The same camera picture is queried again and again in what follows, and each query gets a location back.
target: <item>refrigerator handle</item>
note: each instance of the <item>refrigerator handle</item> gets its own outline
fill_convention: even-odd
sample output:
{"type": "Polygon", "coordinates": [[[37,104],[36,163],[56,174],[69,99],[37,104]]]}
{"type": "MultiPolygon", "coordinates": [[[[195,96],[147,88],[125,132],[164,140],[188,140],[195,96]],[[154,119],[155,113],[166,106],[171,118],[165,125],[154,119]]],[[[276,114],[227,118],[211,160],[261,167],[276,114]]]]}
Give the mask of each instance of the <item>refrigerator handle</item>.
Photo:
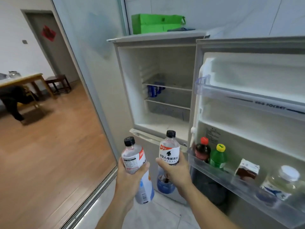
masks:
{"type": "Polygon", "coordinates": [[[160,144],[160,142],[161,142],[161,141],[154,140],[154,139],[152,139],[152,138],[150,138],[150,137],[148,137],[148,136],[146,136],[146,135],[143,135],[143,134],[141,134],[141,133],[138,133],[138,132],[133,132],[132,134],[134,134],[135,136],[137,136],[137,137],[139,137],[139,138],[141,138],[141,139],[143,139],[143,140],[152,142],[152,143],[154,143],[154,144],[160,144]]]}

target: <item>green box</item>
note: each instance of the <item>green box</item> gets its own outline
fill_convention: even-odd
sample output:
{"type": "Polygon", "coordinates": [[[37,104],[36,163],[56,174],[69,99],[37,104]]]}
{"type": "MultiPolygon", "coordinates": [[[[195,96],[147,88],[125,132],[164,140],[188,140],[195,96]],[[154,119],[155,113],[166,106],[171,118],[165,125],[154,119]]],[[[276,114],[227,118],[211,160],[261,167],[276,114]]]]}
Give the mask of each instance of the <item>green box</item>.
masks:
{"type": "Polygon", "coordinates": [[[180,15],[136,14],[132,15],[133,34],[166,32],[185,25],[180,15]]]}

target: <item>refrigerator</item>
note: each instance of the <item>refrigerator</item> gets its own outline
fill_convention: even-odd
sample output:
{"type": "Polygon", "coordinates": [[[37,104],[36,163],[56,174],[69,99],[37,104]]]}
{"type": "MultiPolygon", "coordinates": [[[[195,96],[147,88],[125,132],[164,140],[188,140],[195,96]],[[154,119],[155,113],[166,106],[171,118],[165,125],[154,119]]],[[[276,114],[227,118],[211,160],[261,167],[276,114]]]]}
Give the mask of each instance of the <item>refrigerator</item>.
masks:
{"type": "MultiPolygon", "coordinates": [[[[257,193],[266,175],[281,165],[296,168],[301,178],[305,174],[305,38],[208,35],[175,32],[109,40],[132,115],[129,136],[143,146],[152,180],[157,179],[160,141],[167,130],[174,130],[193,180],[200,183],[208,177],[229,190],[227,215],[241,216],[241,204],[246,203],[253,209],[246,218],[259,221],[264,213],[284,227],[301,226],[305,211],[299,203],[304,196],[271,207],[257,193]],[[161,93],[150,97],[150,86],[162,88],[161,93]],[[212,149],[218,143],[226,146],[224,172],[194,156],[194,145],[203,136],[212,149]],[[260,166],[255,183],[234,176],[242,158],[260,166]]],[[[177,190],[166,196],[185,204],[177,190]]]]}

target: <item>person's left hand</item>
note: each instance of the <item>person's left hand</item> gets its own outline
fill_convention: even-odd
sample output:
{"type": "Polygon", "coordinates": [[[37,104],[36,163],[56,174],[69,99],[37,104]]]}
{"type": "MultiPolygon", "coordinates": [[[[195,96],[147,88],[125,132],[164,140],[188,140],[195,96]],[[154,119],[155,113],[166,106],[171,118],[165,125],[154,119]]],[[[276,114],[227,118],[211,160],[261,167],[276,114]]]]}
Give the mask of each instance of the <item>person's left hand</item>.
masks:
{"type": "Polygon", "coordinates": [[[137,172],[129,174],[125,170],[123,159],[119,159],[116,176],[114,199],[119,201],[128,212],[133,206],[133,199],[139,190],[140,180],[149,168],[149,162],[143,164],[137,172]]]}

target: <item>wooden stool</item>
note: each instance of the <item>wooden stool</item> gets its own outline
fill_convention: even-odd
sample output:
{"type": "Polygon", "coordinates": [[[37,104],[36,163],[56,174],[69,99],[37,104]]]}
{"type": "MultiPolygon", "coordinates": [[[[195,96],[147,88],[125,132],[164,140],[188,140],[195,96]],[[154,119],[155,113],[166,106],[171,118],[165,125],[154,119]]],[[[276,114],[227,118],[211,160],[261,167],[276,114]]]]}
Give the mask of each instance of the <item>wooden stool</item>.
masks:
{"type": "Polygon", "coordinates": [[[59,90],[64,89],[66,91],[66,93],[69,93],[69,90],[71,91],[72,88],[67,80],[67,77],[65,75],[57,75],[57,76],[52,76],[49,77],[45,80],[45,82],[49,85],[49,84],[53,84],[54,88],[55,88],[55,93],[59,93],[59,90]],[[55,83],[61,83],[63,85],[62,88],[57,88],[55,83]]]}

